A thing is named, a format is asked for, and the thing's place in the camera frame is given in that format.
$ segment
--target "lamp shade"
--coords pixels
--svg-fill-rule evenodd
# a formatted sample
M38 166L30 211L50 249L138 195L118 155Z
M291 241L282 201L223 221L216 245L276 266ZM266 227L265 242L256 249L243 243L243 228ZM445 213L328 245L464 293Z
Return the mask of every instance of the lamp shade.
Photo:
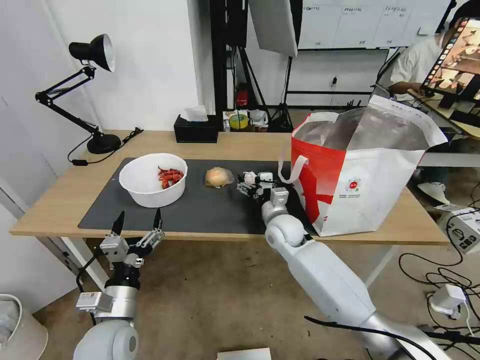
M90 60L105 70L115 71L114 48L107 34L98 35L90 43L71 42L68 50L75 59Z

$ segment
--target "red and white bag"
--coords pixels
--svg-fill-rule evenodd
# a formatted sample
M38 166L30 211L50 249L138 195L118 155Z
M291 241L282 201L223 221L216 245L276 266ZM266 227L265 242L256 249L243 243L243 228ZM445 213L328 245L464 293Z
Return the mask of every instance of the red and white bag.
M373 96L368 107L310 114L291 135L290 179L320 236L377 230L425 151L447 138L423 112Z

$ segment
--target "black mat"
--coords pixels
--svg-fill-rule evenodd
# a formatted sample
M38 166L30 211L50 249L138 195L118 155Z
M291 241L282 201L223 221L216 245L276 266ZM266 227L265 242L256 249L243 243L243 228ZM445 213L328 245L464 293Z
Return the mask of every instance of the black mat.
M81 229L111 229L113 221L125 210L124 230L149 231L156 209L138 205L119 183L120 170L134 158L126 158L107 182L78 227ZM161 209L163 230L186 233L263 234L260 209L256 203L237 191L232 183L221 189L204 185L205 173L215 167L229 169L235 178L245 171L277 173L276 161L185 160L188 165L185 192L176 202ZM284 166L290 173L290 164ZM297 194L290 191L289 212L308 224Z

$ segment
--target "black desk lamp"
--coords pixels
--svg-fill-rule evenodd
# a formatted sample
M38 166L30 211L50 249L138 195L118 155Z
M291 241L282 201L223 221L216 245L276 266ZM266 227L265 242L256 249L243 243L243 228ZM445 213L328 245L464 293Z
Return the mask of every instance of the black desk lamp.
M122 141L118 136L104 134L100 131L98 126L82 120L54 104L55 99L58 99L59 97L71 92L90 80L93 80L95 77L95 70L97 68L92 66L90 61L95 62L98 66L108 70L109 72L113 73L115 71L115 55L112 42L107 34L103 34L95 37L90 43L72 42L68 46L68 50L75 59L80 60L81 64L86 66L72 76L69 76L65 80L53 85L52 87L49 87L44 91L37 92L35 94L35 99L40 104L49 107L54 112L62 115L72 123L77 124L82 129L88 131L92 138L90 141L88 141L86 147L92 154L106 154L118 150L122 145ZM61 85L82 74L87 76L87 78L73 86L59 88Z

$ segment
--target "whiteboard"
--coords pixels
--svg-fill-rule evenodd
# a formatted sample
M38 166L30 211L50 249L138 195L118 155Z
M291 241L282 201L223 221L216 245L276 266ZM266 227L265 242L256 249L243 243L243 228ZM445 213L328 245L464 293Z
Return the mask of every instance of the whiteboard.
M433 35L450 0L303 0L298 49L390 48Z

